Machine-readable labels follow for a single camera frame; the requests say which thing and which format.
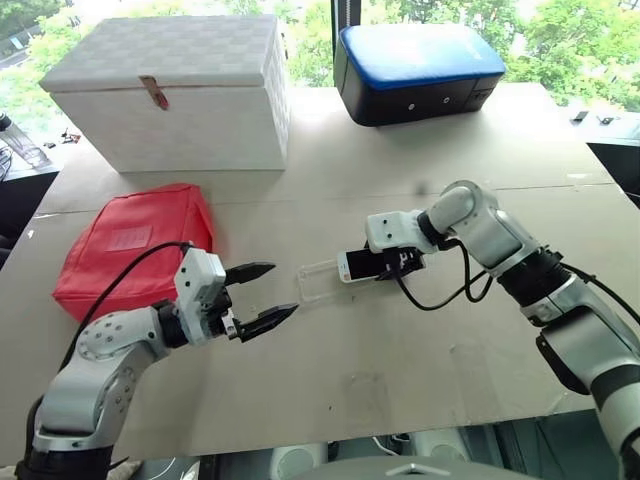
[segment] red pouch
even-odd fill
[[[96,298],[145,250],[191,241],[213,249],[207,204],[195,185],[178,183],[111,200],[71,247],[53,298],[78,321]],[[118,310],[176,299],[177,247],[162,249],[136,266],[102,303],[94,318]]]

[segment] table surface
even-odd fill
[[[284,172],[119,174],[87,142],[77,147],[0,274],[0,464],[20,457],[29,405],[77,326],[50,296],[64,257],[114,195],[199,185],[224,264],[278,265],[231,289],[239,318],[301,303],[250,343],[217,339],[153,365],[116,448],[134,458],[591,408],[555,379],[537,330],[498,286],[478,305],[459,299],[424,313],[391,283],[343,285],[331,267],[308,268],[361,247],[368,214],[426,208],[460,178],[495,189],[542,243],[640,303],[640,216],[539,85],[502,84],[480,112],[384,128],[355,125],[334,89],[293,91]],[[461,284],[462,259],[427,262],[408,284],[435,303]]]

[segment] white storage box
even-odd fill
[[[118,171],[284,169],[277,30],[273,15],[109,19],[40,85]]]

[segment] white smartphone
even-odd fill
[[[385,269],[384,255],[371,253],[371,250],[338,253],[338,273],[344,283],[376,278]]]

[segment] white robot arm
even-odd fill
[[[455,182],[428,211],[369,216],[366,235],[374,253],[415,247],[425,254],[437,252],[447,238],[457,236],[541,329],[538,349],[560,382],[593,396],[626,478],[640,475],[640,342],[581,278],[560,263],[560,255],[542,247],[500,210],[492,193],[469,181]]]
[[[244,324],[233,317],[226,287],[273,267],[251,263],[225,272],[217,255],[189,248],[174,277],[175,304],[163,301],[91,323],[44,395],[33,448],[18,464],[18,478],[105,479],[138,380],[152,363],[172,348],[202,345],[222,334],[245,342],[275,328],[297,308],[273,307]]]

